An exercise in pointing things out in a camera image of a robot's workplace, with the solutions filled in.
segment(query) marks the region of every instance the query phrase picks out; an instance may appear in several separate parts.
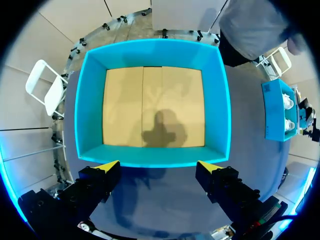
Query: cardboard panel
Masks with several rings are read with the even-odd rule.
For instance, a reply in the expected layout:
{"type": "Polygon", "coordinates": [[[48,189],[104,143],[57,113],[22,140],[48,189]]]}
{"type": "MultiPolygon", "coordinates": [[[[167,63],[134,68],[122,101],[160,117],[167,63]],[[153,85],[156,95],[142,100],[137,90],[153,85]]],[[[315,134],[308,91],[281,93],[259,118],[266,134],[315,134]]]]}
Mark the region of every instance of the cardboard panel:
{"type": "Polygon", "coordinates": [[[170,148],[204,146],[205,107],[201,71],[164,66],[162,81],[164,144],[170,148]]]}
{"type": "Polygon", "coordinates": [[[103,143],[142,147],[143,67],[107,70],[102,108],[103,143]]]}
{"type": "Polygon", "coordinates": [[[162,110],[162,67],[143,68],[142,146],[164,147],[162,110]]]}

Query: gray table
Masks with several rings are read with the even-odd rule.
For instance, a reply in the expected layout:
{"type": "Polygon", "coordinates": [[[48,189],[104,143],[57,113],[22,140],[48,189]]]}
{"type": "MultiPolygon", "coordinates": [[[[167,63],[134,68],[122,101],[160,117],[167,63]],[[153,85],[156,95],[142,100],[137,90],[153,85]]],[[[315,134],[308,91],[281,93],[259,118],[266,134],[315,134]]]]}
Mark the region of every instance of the gray table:
{"type": "MultiPolygon", "coordinates": [[[[229,161],[264,201],[277,191],[285,169],[290,141],[265,139],[265,109],[261,83],[247,72],[225,67],[232,109],[229,161]]],[[[79,72],[71,75],[65,99],[64,142],[73,178],[85,166],[75,145],[74,110],[79,72]]],[[[179,238],[207,233],[230,220],[218,204],[211,204],[195,178],[195,167],[122,168],[122,179],[105,204],[91,215],[99,230],[131,238],[179,238]]]]}

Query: metal rod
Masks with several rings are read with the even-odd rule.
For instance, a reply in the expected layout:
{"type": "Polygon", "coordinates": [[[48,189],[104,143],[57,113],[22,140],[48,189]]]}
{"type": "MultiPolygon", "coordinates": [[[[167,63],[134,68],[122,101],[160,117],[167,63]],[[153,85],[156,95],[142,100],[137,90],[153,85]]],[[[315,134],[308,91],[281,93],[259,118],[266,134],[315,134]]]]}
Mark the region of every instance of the metal rod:
{"type": "Polygon", "coordinates": [[[215,20],[213,21],[212,26],[210,27],[210,29],[209,29],[208,32],[210,32],[210,30],[211,30],[211,29],[213,28],[213,26],[215,25],[216,21],[218,20],[218,17],[220,16],[222,10],[225,8],[225,6],[226,6],[226,4],[227,4],[228,1],[229,1],[229,0],[226,0],[225,3],[223,4],[222,8],[220,9],[218,15],[216,16],[215,20]]]}
{"type": "Polygon", "coordinates": [[[35,151],[35,152],[32,152],[32,153],[27,153],[27,154],[20,155],[20,156],[15,156],[15,157],[10,157],[10,158],[4,158],[3,161],[6,162],[6,161],[15,160],[15,159],[20,159],[20,158],[32,156],[32,155],[35,155],[35,154],[44,153],[44,152],[47,152],[47,151],[50,151],[50,150],[60,149],[60,148],[63,148],[63,147],[64,147],[64,145],[59,145],[59,146],[55,146],[55,147],[48,148],[48,149],[45,149],[45,150],[35,151]]]}
{"type": "Polygon", "coordinates": [[[49,129],[49,127],[34,127],[34,128],[2,129],[2,130],[0,130],[0,132],[6,132],[6,131],[19,131],[19,130],[37,130],[37,129],[49,129]]]}

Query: white panel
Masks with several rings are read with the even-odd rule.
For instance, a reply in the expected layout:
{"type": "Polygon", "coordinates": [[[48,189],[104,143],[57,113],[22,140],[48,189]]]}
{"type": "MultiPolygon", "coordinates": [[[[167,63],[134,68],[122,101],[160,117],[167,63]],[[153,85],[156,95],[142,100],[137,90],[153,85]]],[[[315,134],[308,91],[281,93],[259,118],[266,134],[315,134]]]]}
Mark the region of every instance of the white panel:
{"type": "MultiPolygon", "coordinates": [[[[26,92],[28,76],[12,67],[3,67],[0,76],[0,130],[51,127],[52,118],[47,115],[45,106],[26,92]]],[[[43,99],[50,86],[50,82],[40,79],[34,94],[43,99]]]]}
{"type": "MultiPolygon", "coordinates": [[[[274,197],[276,197],[277,199],[279,199],[279,202],[285,202],[288,204],[288,208],[286,209],[286,211],[284,212],[283,215],[288,215],[291,210],[294,208],[294,204],[292,202],[289,202],[287,199],[285,199],[284,197],[280,196],[279,194],[275,193],[273,195],[274,197]]],[[[279,226],[283,223],[283,221],[279,221],[277,222],[275,225],[273,225],[273,227],[270,229],[273,232],[273,237],[272,240],[275,240],[278,238],[278,236],[281,234],[281,230],[279,229],[279,226]]]]}
{"type": "Polygon", "coordinates": [[[113,19],[151,8],[150,0],[105,0],[105,2],[113,19]]]}
{"type": "Polygon", "coordinates": [[[31,190],[33,190],[35,193],[37,193],[40,191],[40,189],[46,190],[57,183],[58,183],[57,176],[54,174],[52,176],[49,176],[48,178],[45,178],[44,180],[42,180],[40,182],[37,182],[31,186],[27,186],[26,188],[16,192],[16,195],[21,196],[22,194],[25,194],[31,190]]]}
{"type": "MultiPolygon", "coordinates": [[[[299,82],[297,84],[301,96],[307,97],[308,102],[315,109],[317,118],[320,115],[320,89],[316,78],[299,82]]],[[[318,129],[320,129],[320,120],[317,121],[318,129]]],[[[297,155],[303,158],[313,159],[318,161],[320,156],[320,147],[318,142],[314,142],[308,136],[297,135],[291,139],[290,154],[297,155]]]]}
{"type": "Polygon", "coordinates": [[[38,183],[56,172],[53,151],[5,161],[4,166],[15,192],[38,183]]]}
{"type": "MultiPolygon", "coordinates": [[[[5,64],[30,73],[35,63],[43,59],[58,73],[62,73],[73,43],[38,12],[30,19],[8,53],[5,64]]],[[[45,71],[41,78],[53,82],[45,71]]]]}
{"type": "Polygon", "coordinates": [[[39,12],[74,43],[112,20],[103,0],[49,0],[39,12]]]}
{"type": "Polygon", "coordinates": [[[208,32],[225,2],[226,0],[152,0],[153,29],[208,32]]]}
{"type": "Polygon", "coordinates": [[[51,140],[52,129],[0,131],[1,152],[4,161],[33,152],[50,149],[56,144],[51,140]]]}
{"type": "Polygon", "coordinates": [[[277,193],[289,201],[296,203],[301,192],[303,191],[310,166],[308,164],[304,164],[303,158],[301,159],[300,157],[289,155],[288,159],[289,162],[287,163],[286,167],[289,171],[289,174],[284,183],[278,189],[277,193]]]}

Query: small blue box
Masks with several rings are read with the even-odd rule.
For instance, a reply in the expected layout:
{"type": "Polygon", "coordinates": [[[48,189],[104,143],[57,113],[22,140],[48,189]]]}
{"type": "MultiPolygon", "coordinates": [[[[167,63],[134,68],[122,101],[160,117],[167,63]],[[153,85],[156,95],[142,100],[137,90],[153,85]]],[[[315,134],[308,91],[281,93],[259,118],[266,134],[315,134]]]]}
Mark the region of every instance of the small blue box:
{"type": "Polygon", "coordinates": [[[122,166],[175,168],[227,161],[231,143],[231,105],[227,76],[215,46],[174,39],[125,41],[86,53],[79,76],[74,113],[79,159],[122,166]],[[201,70],[205,143],[201,147],[134,147],[103,144],[102,118],[106,74],[130,67],[178,67],[201,70]]]}
{"type": "Polygon", "coordinates": [[[285,142],[297,134],[297,104],[294,91],[281,79],[262,84],[265,109],[265,138],[285,142]],[[294,106],[285,110],[283,95],[287,94],[294,106]],[[285,131],[285,119],[294,123],[294,129],[285,131]]]}

